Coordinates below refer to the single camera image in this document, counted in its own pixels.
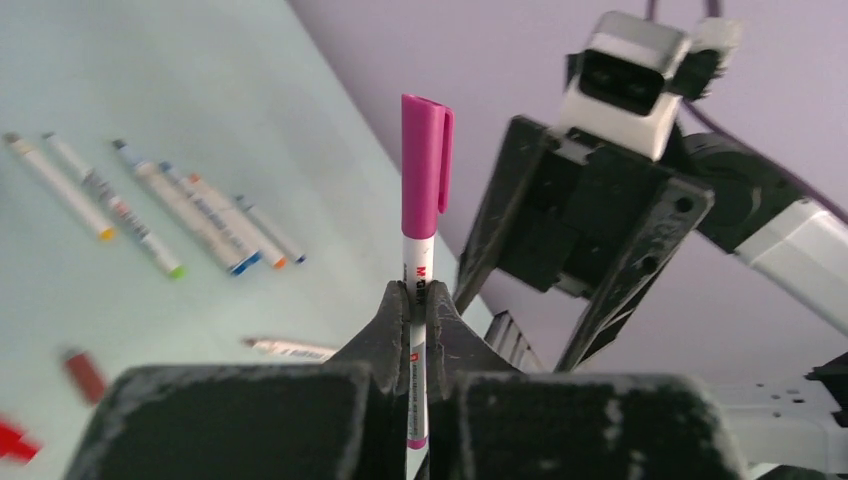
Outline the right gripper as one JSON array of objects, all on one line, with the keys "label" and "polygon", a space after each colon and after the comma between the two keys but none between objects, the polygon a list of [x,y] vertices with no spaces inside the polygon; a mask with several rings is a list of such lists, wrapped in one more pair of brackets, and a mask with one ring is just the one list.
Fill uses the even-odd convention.
[{"label": "right gripper", "polygon": [[453,293],[464,313],[496,267],[539,292],[562,275],[581,282],[584,294],[600,284],[557,372],[574,370],[617,338],[714,203],[711,189],[674,178],[657,162],[579,130],[570,138],[588,153],[560,156],[547,126],[510,119]]}]

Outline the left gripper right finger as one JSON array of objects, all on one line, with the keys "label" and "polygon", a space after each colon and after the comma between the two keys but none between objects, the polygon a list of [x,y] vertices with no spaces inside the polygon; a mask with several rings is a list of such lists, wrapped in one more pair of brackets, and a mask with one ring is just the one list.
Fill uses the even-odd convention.
[{"label": "left gripper right finger", "polygon": [[668,374],[523,373],[426,294],[427,479],[743,479],[717,403]]}]

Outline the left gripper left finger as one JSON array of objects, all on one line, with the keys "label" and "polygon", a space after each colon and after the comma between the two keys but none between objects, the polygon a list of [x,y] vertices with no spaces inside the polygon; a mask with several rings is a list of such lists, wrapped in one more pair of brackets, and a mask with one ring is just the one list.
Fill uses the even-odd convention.
[{"label": "left gripper left finger", "polygon": [[96,407],[68,479],[402,479],[409,303],[385,287],[330,359],[144,365]]}]

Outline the purple pen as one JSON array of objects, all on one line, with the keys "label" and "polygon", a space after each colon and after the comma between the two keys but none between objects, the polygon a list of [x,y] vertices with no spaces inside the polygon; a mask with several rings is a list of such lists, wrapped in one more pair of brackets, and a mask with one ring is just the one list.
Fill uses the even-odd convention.
[{"label": "purple pen", "polygon": [[401,129],[403,269],[411,313],[406,443],[420,450],[429,437],[425,302],[434,276],[438,220],[449,202],[454,113],[430,99],[404,94]]}]

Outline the large blue marker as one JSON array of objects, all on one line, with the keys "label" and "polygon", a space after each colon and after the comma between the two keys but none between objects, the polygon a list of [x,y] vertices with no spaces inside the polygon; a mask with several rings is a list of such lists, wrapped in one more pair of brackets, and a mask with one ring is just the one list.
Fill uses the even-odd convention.
[{"label": "large blue marker", "polygon": [[135,177],[206,249],[228,275],[239,276],[245,271],[247,265],[244,257],[223,239],[212,222],[167,178],[158,163],[135,154],[122,139],[113,140],[112,146]]}]

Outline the maroon pen cap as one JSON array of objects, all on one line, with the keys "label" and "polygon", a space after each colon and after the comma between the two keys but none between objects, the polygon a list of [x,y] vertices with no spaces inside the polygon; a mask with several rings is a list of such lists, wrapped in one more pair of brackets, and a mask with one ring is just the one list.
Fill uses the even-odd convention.
[{"label": "maroon pen cap", "polygon": [[88,352],[67,350],[64,353],[63,366],[72,384],[88,405],[95,405],[103,398],[107,382]]}]

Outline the light green pen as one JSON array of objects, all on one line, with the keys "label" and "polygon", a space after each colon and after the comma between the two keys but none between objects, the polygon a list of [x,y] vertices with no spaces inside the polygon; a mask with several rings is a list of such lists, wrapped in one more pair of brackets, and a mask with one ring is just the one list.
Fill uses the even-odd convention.
[{"label": "light green pen", "polygon": [[185,269],[135,210],[114,190],[111,183],[55,132],[42,135],[47,144],[79,177],[80,184],[126,230],[154,264],[169,278],[181,278]]}]

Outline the red pen cap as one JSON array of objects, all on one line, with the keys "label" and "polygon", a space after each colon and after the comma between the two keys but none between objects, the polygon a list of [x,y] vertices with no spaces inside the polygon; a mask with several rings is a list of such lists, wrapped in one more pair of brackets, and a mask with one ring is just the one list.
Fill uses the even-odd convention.
[{"label": "red pen cap", "polygon": [[1,459],[20,464],[31,462],[40,452],[39,442],[28,437],[18,425],[1,418]]}]

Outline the yellow pen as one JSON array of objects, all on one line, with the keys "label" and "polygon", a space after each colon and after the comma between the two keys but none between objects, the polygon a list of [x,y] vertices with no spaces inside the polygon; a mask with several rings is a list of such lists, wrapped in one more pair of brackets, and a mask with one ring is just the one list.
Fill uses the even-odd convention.
[{"label": "yellow pen", "polygon": [[75,186],[46,155],[16,132],[3,135],[5,144],[52,190],[59,200],[101,241],[115,237],[116,228],[98,207]]}]

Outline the maroon pen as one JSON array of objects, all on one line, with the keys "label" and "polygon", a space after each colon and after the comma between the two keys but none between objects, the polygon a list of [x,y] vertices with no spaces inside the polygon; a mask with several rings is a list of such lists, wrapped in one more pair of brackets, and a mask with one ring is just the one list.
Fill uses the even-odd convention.
[{"label": "maroon pen", "polygon": [[334,348],[272,337],[247,337],[243,338],[241,343],[268,355],[304,361],[324,362],[338,352]]}]

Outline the orange cap marker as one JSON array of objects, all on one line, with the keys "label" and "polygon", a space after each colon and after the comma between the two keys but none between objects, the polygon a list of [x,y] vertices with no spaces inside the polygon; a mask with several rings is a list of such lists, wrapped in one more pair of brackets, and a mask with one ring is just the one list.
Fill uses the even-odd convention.
[{"label": "orange cap marker", "polygon": [[287,258],[282,250],[269,240],[232,200],[195,173],[190,174],[188,180],[207,198],[223,219],[232,224],[251,247],[259,251],[265,263],[277,270],[286,265]]}]

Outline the dark blue cap pen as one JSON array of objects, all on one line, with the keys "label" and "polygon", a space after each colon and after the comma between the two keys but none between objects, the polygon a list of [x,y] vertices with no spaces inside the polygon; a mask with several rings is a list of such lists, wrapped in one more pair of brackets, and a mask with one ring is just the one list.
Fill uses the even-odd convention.
[{"label": "dark blue cap pen", "polygon": [[293,238],[287,235],[279,223],[274,220],[270,214],[265,212],[255,202],[248,199],[246,196],[239,194],[234,197],[238,207],[245,212],[259,227],[259,229],[268,237],[286,256],[289,260],[296,264],[303,264],[307,259],[307,254]]}]

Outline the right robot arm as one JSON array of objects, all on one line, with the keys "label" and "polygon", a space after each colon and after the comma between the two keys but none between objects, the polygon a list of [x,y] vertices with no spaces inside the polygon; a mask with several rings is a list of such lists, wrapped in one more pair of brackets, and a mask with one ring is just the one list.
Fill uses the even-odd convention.
[{"label": "right robot arm", "polygon": [[808,184],[717,133],[674,129],[650,161],[525,116],[506,130],[454,302],[466,309],[496,270],[586,299],[557,362],[571,371],[616,339],[691,232],[846,332],[847,217]]}]

